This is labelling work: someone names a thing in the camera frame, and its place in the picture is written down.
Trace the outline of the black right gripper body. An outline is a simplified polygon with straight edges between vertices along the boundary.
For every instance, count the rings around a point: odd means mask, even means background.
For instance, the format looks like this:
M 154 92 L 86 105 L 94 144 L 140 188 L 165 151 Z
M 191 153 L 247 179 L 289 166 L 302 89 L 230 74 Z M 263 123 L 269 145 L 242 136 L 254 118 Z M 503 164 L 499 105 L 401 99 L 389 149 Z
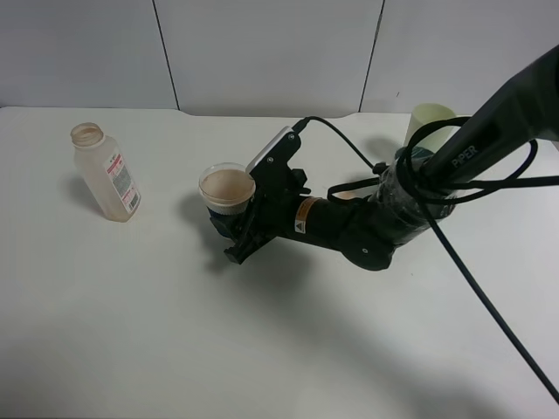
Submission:
M 307 175 L 301 168 L 254 168 L 250 176 L 256 191 L 244 212 L 228 216 L 223 228 L 234 245 L 224 254 L 234 263 L 242 264 L 251 254 L 280 234 L 280 222 L 287 216 L 287 205 L 301 194 Z

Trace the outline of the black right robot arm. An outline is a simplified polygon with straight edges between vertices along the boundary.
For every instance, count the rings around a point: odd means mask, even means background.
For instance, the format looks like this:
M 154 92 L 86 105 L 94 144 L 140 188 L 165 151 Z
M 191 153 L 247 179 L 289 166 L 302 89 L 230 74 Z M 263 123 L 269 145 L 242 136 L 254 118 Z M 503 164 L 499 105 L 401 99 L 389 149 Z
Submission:
M 396 248 L 447 217 L 460 203 L 500 189 L 555 186 L 554 176 L 527 178 L 516 170 L 500 181 L 480 175 L 524 144 L 558 138 L 558 51 L 552 49 L 513 76 L 474 115 L 429 123 L 412 136 L 392 164 L 373 166 L 365 198 L 342 200 L 340 186 L 311 196 L 306 175 L 288 163 L 300 148 L 299 120 L 272 140 L 248 166 L 256 192 L 247 211 L 218 221 L 242 263 L 276 237 L 339 251 L 369 271 L 389 267 Z

